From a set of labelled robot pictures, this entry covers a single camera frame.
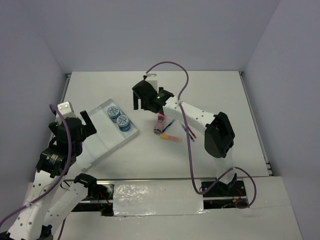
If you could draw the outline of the pink sticky notes tube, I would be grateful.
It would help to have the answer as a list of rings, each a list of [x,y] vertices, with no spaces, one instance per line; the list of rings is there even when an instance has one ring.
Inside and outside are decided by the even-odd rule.
[[[157,115],[157,120],[156,120],[156,123],[155,123],[155,126],[154,126],[154,129],[153,129],[153,132],[157,135],[161,134],[163,129],[164,129],[164,123],[165,123],[165,120],[166,120],[166,116],[159,113]]]

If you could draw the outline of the blue round splash-lid container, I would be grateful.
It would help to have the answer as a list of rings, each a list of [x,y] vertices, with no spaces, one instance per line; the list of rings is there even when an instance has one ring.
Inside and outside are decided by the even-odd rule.
[[[117,124],[119,130],[122,132],[127,132],[131,128],[130,119],[124,114],[121,114],[117,117],[116,124]]]

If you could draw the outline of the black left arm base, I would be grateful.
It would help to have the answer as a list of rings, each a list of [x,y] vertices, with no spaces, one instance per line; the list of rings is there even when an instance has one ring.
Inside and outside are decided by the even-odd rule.
[[[74,182],[80,182],[88,187],[88,194],[73,208],[72,212],[99,212],[104,217],[114,215],[113,184],[98,184],[95,177],[81,173],[74,180],[64,180],[60,187],[67,191]]]

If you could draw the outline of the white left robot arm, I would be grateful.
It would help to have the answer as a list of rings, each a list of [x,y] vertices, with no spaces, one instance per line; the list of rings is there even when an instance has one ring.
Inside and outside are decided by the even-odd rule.
[[[53,202],[70,167],[82,153],[83,142],[96,134],[97,130],[86,111],[82,111],[81,118],[78,118],[67,116],[55,107],[51,109],[61,122],[49,124],[54,138],[40,154],[34,182],[23,206],[1,220],[3,224],[17,215],[9,230],[0,234],[2,240],[52,240],[79,202],[97,196],[97,179],[81,173],[75,177],[66,193]]]

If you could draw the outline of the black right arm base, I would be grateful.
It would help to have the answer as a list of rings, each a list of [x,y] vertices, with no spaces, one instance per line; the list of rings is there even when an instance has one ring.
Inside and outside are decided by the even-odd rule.
[[[232,186],[218,182],[202,198],[205,210],[246,208],[249,205],[244,182],[238,179]]]

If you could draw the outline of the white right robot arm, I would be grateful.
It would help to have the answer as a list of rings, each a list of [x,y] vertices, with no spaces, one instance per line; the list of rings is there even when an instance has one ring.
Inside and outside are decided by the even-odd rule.
[[[204,136],[204,149],[214,158],[219,178],[218,192],[230,195],[235,189],[237,174],[232,160],[226,159],[234,145],[235,133],[228,116],[219,112],[214,114],[192,106],[167,90],[157,91],[147,80],[141,80],[132,88],[133,109],[139,108],[155,114],[162,114],[184,122]]]

